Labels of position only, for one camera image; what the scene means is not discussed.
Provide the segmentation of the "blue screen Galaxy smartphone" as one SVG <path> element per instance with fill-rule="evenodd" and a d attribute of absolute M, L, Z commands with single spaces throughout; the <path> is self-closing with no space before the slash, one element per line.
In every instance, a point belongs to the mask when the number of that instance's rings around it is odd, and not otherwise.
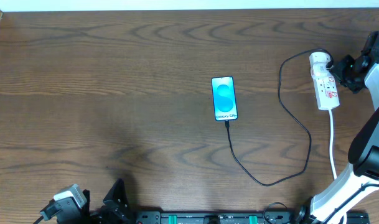
<path fill-rule="evenodd" d="M 233 77 L 211 79 L 214 115 L 216 121 L 238 119 Z"/>

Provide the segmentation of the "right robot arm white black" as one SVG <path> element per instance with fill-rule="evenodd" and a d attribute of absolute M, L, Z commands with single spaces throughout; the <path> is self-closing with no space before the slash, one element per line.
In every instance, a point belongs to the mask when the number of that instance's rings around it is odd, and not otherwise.
<path fill-rule="evenodd" d="M 363 198 L 379 190 L 379 31 L 369 34 L 358 58 L 346 55 L 333 63 L 326 53 L 309 57 L 315 85 L 325 96 L 335 97 L 332 81 L 337 80 L 352 93 L 369 90 L 374 113 L 352 141 L 348 164 L 321 193 L 299 209 L 294 223 L 369 223 L 369 216 L 351 209 Z"/>

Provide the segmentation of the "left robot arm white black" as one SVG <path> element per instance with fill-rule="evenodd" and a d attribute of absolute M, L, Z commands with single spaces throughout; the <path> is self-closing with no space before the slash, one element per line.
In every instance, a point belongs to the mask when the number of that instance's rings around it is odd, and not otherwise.
<path fill-rule="evenodd" d="M 90 210 L 89 190 L 81 190 L 77 184 L 63 188 L 40 211 L 40 217 L 34 224 L 49 221 L 53 217 L 61 224 L 138 222 L 130 209 L 123 179 L 114 183 L 103 199 L 103 206 L 95 211 Z"/>

